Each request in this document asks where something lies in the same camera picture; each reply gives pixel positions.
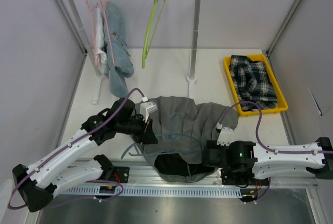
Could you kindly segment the blue plastic hanger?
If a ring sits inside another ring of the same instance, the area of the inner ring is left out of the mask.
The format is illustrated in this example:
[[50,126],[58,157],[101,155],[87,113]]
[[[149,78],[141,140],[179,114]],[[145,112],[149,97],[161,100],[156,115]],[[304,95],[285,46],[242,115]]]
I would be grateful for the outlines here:
[[186,135],[186,134],[182,134],[182,133],[176,133],[175,132],[175,125],[172,123],[172,119],[178,116],[180,120],[183,119],[183,116],[180,113],[172,113],[169,117],[168,120],[168,124],[170,126],[170,133],[161,133],[161,134],[157,134],[156,137],[166,137],[167,140],[175,140],[177,137],[186,137],[189,138],[190,140],[194,140],[196,142],[196,145],[191,148],[189,151],[182,151],[182,152],[155,152],[155,153],[150,153],[150,154],[143,154],[140,153],[139,148],[137,146],[136,143],[133,143],[131,145],[129,145],[124,152],[122,153],[120,159],[124,159],[124,157],[128,154],[129,156],[132,157],[145,157],[145,156],[158,156],[161,154],[166,154],[166,155],[172,155],[172,154],[194,154],[194,153],[202,153],[203,152],[203,146],[202,143],[199,139],[190,136],[190,135]]

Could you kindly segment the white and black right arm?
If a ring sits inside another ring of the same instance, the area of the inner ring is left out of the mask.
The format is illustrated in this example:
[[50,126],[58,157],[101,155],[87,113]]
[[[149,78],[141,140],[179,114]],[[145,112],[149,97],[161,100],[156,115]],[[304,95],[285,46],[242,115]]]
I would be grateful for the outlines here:
[[204,166],[218,168],[224,185],[268,185],[269,178],[313,174],[332,179],[332,146],[329,138],[297,146],[262,147],[251,141],[219,144],[208,140],[202,153]]

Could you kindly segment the grey pleated skirt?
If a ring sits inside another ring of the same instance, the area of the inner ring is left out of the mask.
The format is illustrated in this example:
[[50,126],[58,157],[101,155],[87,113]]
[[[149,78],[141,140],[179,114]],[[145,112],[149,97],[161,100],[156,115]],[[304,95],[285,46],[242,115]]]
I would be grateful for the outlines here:
[[[238,125],[238,113],[218,103],[196,104],[193,99],[174,96],[153,98],[152,101],[158,106],[157,111],[149,115],[153,121],[152,129],[155,136],[171,132],[168,120],[170,115],[175,112],[183,116],[182,120],[178,116],[172,119],[175,132],[199,139],[203,148],[206,146],[207,140],[217,140],[219,134],[216,131],[216,124],[219,121],[224,126],[232,129],[235,129]],[[189,151],[196,145],[194,140],[186,137],[177,137],[175,140],[157,137],[157,140],[157,144],[140,145],[141,153]],[[206,169],[208,166],[202,164],[202,153],[200,152],[194,154],[161,154],[145,156],[144,159],[148,164],[157,168],[158,171],[165,171],[167,174],[170,173],[170,169],[175,169],[175,174],[182,176],[211,171]]]

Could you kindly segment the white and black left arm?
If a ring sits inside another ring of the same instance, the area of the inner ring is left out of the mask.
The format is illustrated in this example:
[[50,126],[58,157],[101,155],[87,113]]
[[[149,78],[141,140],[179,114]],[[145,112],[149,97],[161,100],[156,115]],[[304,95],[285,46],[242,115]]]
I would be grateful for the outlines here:
[[30,212],[46,207],[57,195],[88,181],[120,184],[114,165],[105,155],[97,155],[84,165],[65,169],[81,155],[98,148],[117,133],[131,136],[135,142],[156,144],[149,115],[157,104],[144,98],[139,107],[129,99],[117,100],[111,108],[90,116],[64,144],[39,161],[12,169],[15,191]]

